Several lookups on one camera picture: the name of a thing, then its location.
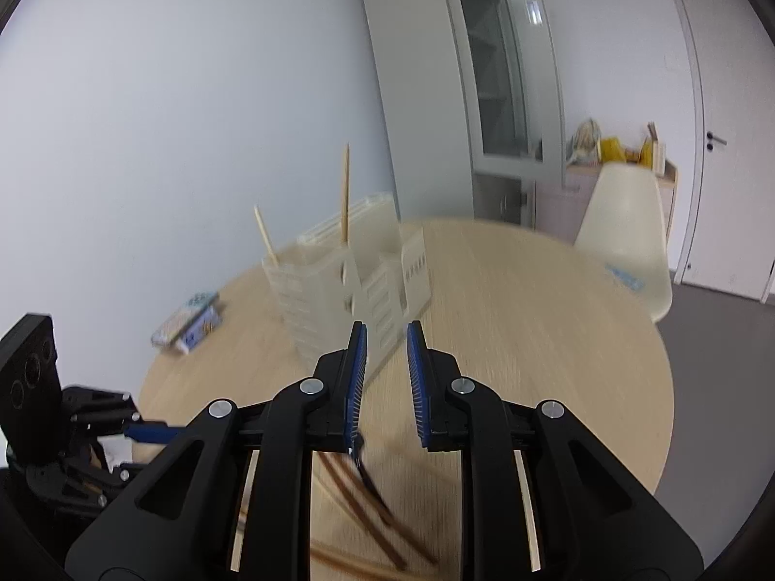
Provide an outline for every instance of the yellow bag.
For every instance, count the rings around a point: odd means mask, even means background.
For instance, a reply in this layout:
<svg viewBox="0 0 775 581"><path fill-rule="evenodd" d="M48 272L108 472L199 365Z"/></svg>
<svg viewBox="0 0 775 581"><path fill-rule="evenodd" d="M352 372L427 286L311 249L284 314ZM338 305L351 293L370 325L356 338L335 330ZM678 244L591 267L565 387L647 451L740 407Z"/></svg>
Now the yellow bag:
<svg viewBox="0 0 775 581"><path fill-rule="evenodd" d="M627 155L619 138L606 138L600 141L600 162L626 162Z"/></svg>
<svg viewBox="0 0 775 581"><path fill-rule="evenodd" d="M650 170L653 167L653 161L654 141L652 138L646 138L646 141L643 143L643 148L640 149L640 159L638 160L638 165Z"/></svg>

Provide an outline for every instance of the glass cabinet door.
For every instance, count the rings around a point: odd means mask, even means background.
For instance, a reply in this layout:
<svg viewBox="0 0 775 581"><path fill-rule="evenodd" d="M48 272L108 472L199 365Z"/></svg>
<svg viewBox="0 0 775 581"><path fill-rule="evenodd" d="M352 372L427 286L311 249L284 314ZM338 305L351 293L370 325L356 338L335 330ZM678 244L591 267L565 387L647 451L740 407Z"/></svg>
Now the glass cabinet door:
<svg viewBox="0 0 775 581"><path fill-rule="evenodd" d="M473 170L561 183L559 79L541 0L449 0Z"/></svg>

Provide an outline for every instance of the white organizer box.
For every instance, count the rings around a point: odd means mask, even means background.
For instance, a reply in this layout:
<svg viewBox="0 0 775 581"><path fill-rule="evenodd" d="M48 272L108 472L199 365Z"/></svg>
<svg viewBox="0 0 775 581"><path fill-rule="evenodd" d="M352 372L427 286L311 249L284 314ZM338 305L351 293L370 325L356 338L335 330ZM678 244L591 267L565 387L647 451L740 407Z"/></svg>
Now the white organizer box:
<svg viewBox="0 0 775 581"><path fill-rule="evenodd" d="M402 238L390 194L351 205L349 244L340 234L340 217L331 217L263 269L310 372L321 355L346 348L353 321L366 324L368 381L430 300L425 240L422 230Z"/></svg>

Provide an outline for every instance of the metal screw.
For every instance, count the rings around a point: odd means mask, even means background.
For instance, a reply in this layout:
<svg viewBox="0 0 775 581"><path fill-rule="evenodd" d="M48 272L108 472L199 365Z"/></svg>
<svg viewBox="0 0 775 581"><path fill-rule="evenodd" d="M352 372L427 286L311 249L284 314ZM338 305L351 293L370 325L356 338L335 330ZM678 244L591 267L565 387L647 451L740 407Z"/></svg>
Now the metal screw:
<svg viewBox="0 0 775 581"><path fill-rule="evenodd" d="M226 415L232 412L232 403L227 401L227 399L217 399L215 402L210 404L207 412L216 419L226 417Z"/></svg>
<svg viewBox="0 0 775 581"><path fill-rule="evenodd" d="M561 403L550 399L548 402L541 404L541 412L549 419L559 419L565 414L565 407Z"/></svg>
<svg viewBox="0 0 775 581"><path fill-rule="evenodd" d="M301 392L307 395L319 394L323 390L323 380L317 378L307 378L307 380L301 380L301 384L298 386Z"/></svg>
<svg viewBox="0 0 775 581"><path fill-rule="evenodd" d="M470 394L475 387L474 380L471 380L471 378L455 378L452 380L452 390L456 394Z"/></svg>

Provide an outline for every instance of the gray floor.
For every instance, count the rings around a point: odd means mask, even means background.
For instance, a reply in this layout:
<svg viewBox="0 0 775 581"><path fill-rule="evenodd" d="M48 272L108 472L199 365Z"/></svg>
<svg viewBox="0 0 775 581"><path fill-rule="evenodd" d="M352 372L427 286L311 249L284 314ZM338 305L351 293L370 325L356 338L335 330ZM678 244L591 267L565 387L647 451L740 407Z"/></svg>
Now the gray floor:
<svg viewBox="0 0 775 581"><path fill-rule="evenodd" d="M775 306L689 286L673 295L658 325L675 420L656 498L708 565L775 471Z"/></svg>

